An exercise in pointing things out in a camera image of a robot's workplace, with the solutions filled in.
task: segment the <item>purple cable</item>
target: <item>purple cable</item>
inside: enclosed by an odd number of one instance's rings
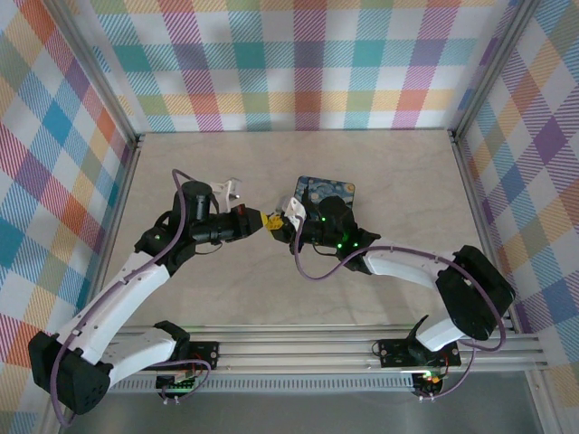
[[[190,359],[190,360],[175,360],[172,362],[161,362],[161,363],[155,363],[152,364],[150,367],[165,367],[165,366],[175,366],[175,365],[179,365],[179,364],[189,364],[189,363],[196,363],[196,364],[202,364],[205,368],[207,368],[207,374],[205,375],[205,377],[201,380],[201,382],[199,384],[197,384],[196,387],[194,387],[191,391],[187,392],[185,395],[183,395],[182,397],[178,398],[178,400],[175,400],[175,404],[177,404],[179,401],[184,401],[187,398],[189,398],[190,396],[192,396],[195,392],[197,392],[201,386],[203,386],[205,384],[205,382],[207,381],[207,379],[209,378],[209,374],[211,373],[211,365],[206,362],[205,360],[201,360],[201,359]],[[167,397],[165,396],[165,392],[166,392],[166,386],[163,386],[163,389],[161,389],[161,396],[163,397],[164,400],[167,399]]]
[[[298,227],[298,232],[296,233],[296,239],[295,239],[294,243],[296,246],[299,246],[299,237],[301,236],[301,232],[302,232],[303,227],[304,227],[304,220],[300,216],[297,216],[297,218],[299,220],[299,227]],[[324,280],[325,278],[329,278],[331,275],[336,273],[340,269],[340,267],[343,267],[344,265],[346,265],[352,258],[359,255],[360,253],[366,253],[368,251],[400,251],[402,253],[408,253],[411,255],[420,256],[420,257],[431,259],[434,261],[438,260],[438,261],[442,262],[443,264],[446,264],[449,267],[456,269],[465,279],[469,280],[472,283],[472,286],[475,289],[477,289],[477,291],[479,292],[482,299],[485,300],[485,303],[487,303],[487,306],[489,307],[490,312],[494,316],[495,321],[497,321],[498,331],[500,333],[500,340],[498,341],[497,346],[493,346],[490,348],[483,346],[483,345],[471,343],[468,341],[467,342],[460,341],[460,343],[463,345],[469,346],[471,348],[476,348],[478,350],[482,350],[482,351],[486,351],[486,352],[490,352],[490,353],[494,353],[494,352],[500,350],[502,348],[502,346],[505,344],[505,341],[507,340],[507,330],[505,329],[505,325],[503,324],[502,319],[500,318],[500,314],[498,313],[498,310],[495,307],[495,305],[493,304],[492,300],[489,298],[489,296],[487,295],[487,293],[485,292],[483,287],[480,285],[480,283],[477,282],[474,279],[474,277],[472,277],[466,269],[464,269],[463,267],[461,267],[458,264],[455,264],[451,260],[437,256],[437,255],[435,255],[433,253],[429,253],[427,251],[410,249],[407,247],[399,247],[399,246],[374,246],[374,247],[372,247],[372,246],[370,246],[370,247],[364,247],[362,249],[358,249],[356,251],[353,251],[352,253],[347,255],[345,258],[343,258],[340,261],[340,263],[337,264],[328,273],[326,273],[323,276],[320,276],[318,278],[313,278],[310,275],[308,275],[304,271],[304,269],[302,268],[301,262],[299,261],[299,253],[297,250],[295,250],[294,258],[296,260],[296,267],[298,268],[299,274],[301,274],[307,280],[317,282],[320,280]]]
[[[185,209],[185,196],[183,194],[183,188],[181,187],[181,184],[179,183],[179,179],[177,178],[177,176],[181,175],[189,181],[194,181],[194,178],[181,172],[178,169],[173,169],[173,171],[171,172],[171,175],[173,176],[173,181],[175,182],[175,185],[177,188],[177,195],[179,197],[179,207],[181,208],[181,210],[184,210]],[[171,240],[171,242],[169,242],[166,245],[166,247],[163,250],[161,250],[154,258],[151,258],[151,260],[149,262],[147,262],[146,264],[143,264],[138,269],[131,271],[129,274],[127,274],[126,277],[124,277],[124,280],[119,280],[112,287],[110,287],[97,301],[95,301],[94,305],[92,305],[90,307],[90,309],[82,317],[82,319],[79,321],[79,323],[74,327],[74,329],[72,329],[71,334],[66,338],[66,340],[62,344],[60,351],[56,354],[56,358],[54,359],[54,364],[52,365],[52,370],[51,370],[50,394],[51,394],[52,407],[54,408],[54,413],[56,414],[56,419],[58,419],[59,423],[64,428],[70,427],[71,422],[74,419],[74,415],[72,416],[71,420],[68,420],[68,421],[64,418],[64,414],[62,413],[61,407],[60,407],[59,402],[58,402],[58,393],[56,391],[56,380],[57,380],[58,371],[59,371],[64,353],[66,352],[66,350],[71,345],[74,338],[76,337],[74,332],[80,332],[82,330],[82,328],[84,327],[84,325],[86,325],[86,323],[89,321],[89,319],[94,315],[94,313],[102,306],[102,304],[107,299],[112,297],[112,295],[115,294],[120,288],[127,285],[127,283],[131,279],[133,279],[137,274],[142,273],[151,264],[154,264],[155,262],[157,262],[168,251],[173,249],[173,247],[178,242],[179,237],[181,237],[181,233],[183,233],[184,227],[185,227],[185,213],[181,212],[181,220],[179,221],[179,227],[177,228],[177,232],[175,234],[175,237]]]

